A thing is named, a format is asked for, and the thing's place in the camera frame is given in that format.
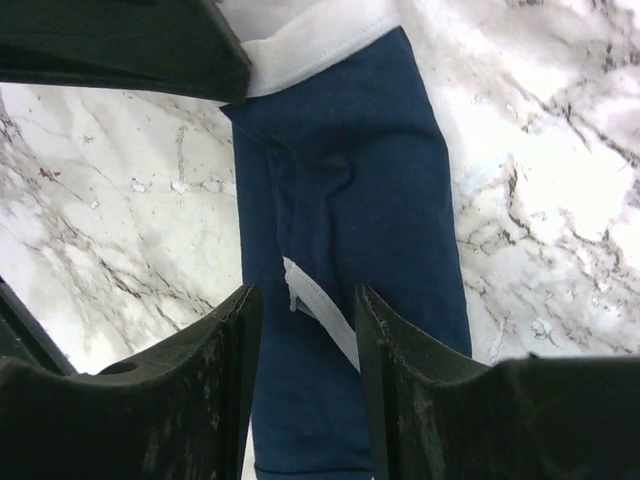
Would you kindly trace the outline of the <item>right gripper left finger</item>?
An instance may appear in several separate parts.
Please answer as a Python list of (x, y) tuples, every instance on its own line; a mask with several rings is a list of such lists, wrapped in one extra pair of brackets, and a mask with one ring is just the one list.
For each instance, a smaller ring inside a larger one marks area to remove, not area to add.
[(238, 479), (263, 302), (243, 286), (97, 374), (1, 357), (5, 479)]

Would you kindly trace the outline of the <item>navy blue underwear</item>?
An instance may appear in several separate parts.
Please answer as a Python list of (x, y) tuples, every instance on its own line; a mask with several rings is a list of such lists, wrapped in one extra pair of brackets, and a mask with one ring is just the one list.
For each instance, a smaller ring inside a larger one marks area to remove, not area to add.
[(394, 2), (219, 8), (252, 64), (223, 111), (242, 276), (264, 297), (256, 475), (368, 479), (356, 287), (472, 352), (447, 146)]

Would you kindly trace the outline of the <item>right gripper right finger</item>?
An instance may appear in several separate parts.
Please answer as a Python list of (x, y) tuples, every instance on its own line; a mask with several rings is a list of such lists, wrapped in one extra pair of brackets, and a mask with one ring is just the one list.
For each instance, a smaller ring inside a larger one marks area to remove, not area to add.
[(370, 287), (357, 346), (378, 479), (635, 479), (639, 360), (493, 366), (422, 332)]

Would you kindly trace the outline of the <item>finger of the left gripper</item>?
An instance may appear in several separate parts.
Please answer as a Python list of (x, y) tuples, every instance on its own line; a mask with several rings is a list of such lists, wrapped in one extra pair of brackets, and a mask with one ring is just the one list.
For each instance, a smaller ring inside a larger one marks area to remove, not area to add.
[(2, 0), (4, 82), (237, 104), (251, 64), (214, 1)]

